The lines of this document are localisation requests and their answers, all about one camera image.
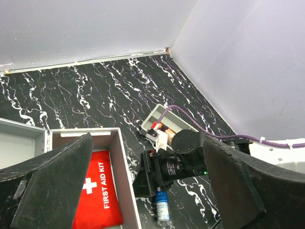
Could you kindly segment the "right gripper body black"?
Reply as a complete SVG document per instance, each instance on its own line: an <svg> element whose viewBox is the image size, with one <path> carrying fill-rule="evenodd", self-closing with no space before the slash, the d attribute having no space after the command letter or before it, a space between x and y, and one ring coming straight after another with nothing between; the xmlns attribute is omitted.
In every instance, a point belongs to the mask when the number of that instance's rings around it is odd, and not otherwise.
<svg viewBox="0 0 305 229"><path fill-rule="evenodd" d="M140 169L132 187L136 198L152 198L155 192L168 191L173 181L166 181L161 172L162 158L155 150L141 154Z"/></svg>

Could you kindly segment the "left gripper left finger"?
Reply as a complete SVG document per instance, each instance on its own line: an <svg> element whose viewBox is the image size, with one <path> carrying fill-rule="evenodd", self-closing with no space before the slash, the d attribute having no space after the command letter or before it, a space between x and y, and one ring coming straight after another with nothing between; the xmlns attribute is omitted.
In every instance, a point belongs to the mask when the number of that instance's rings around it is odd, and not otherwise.
<svg viewBox="0 0 305 229"><path fill-rule="evenodd" d="M90 133L0 171L2 229L70 229L93 151Z"/></svg>

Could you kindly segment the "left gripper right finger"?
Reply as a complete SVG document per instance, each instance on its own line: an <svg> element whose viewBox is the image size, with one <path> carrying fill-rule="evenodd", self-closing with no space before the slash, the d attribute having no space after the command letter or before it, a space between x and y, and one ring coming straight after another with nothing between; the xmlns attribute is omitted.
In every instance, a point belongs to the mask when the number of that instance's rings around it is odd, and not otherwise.
<svg viewBox="0 0 305 229"><path fill-rule="evenodd" d="M212 137L203 154L225 229L303 229L305 176Z"/></svg>

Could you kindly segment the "white blue spray bottle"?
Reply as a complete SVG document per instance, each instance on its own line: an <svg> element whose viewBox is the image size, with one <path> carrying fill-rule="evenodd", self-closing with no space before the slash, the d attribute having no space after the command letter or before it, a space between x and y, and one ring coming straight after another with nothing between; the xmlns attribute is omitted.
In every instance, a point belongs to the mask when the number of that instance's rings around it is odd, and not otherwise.
<svg viewBox="0 0 305 229"><path fill-rule="evenodd" d="M164 191L157 190L155 192L155 203L156 203L158 224L162 227L169 227L172 221L169 211L167 193Z"/></svg>

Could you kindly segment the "red first aid pouch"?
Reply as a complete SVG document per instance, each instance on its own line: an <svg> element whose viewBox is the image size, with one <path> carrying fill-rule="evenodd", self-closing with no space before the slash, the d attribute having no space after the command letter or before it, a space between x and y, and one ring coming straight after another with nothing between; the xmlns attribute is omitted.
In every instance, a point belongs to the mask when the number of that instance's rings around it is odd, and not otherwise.
<svg viewBox="0 0 305 229"><path fill-rule="evenodd" d="M105 229L123 224L108 150L92 153L73 229Z"/></svg>

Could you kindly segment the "grey divided plastic tray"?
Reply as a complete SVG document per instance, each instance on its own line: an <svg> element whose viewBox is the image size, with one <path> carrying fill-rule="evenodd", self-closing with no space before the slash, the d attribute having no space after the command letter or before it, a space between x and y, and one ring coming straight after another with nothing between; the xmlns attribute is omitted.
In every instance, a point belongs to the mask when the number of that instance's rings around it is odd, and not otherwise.
<svg viewBox="0 0 305 229"><path fill-rule="evenodd" d="M160 118L160 116L165 110L166 108L162 104L157 104L146 117L144 122L140 125L140 134L147 137L151 142L156 141L156 135L153 135L152 131L150 131L151 126L155 122L157 122L157 120ZM187 123L171 111L168 111L165 114L165 116L161 120L161 123L169 127L175 133L181 131L182 129L190 129L198 132L196 128L191 126L189 123Z"/></svg>

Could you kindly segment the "brown bottle orange cap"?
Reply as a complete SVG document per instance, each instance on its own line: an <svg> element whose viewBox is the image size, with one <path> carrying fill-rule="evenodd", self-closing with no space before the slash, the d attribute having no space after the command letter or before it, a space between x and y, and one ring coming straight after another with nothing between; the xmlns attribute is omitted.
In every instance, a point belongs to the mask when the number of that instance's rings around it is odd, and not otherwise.
<svg viewBox="0 0 305 229"><path fill-rule="evenodd" d="M168 127L165 127L165 126L160 128L160 130L167 134L167 141L168 141L169 144L171 144L172 143L172 139L174 138L176 133L172 129L170 129Z"/></svg>

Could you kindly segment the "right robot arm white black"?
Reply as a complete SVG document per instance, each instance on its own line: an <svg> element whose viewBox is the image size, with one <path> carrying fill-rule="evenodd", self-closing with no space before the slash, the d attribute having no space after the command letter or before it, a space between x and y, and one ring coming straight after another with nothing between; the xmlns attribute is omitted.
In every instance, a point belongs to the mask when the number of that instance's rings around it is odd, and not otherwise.
<svg viewBox="0 0 305 229"><path fill-rule="evenodd" d="M281 198L304 201L305 177L300 171L272 165L241 146L250 145L245 135L207 136L183 129L168 139L155 131L156 149L141 155L140 170L133 182L138 198L167 191L178 179L207 174L217 198L260 201Z"/></svg>

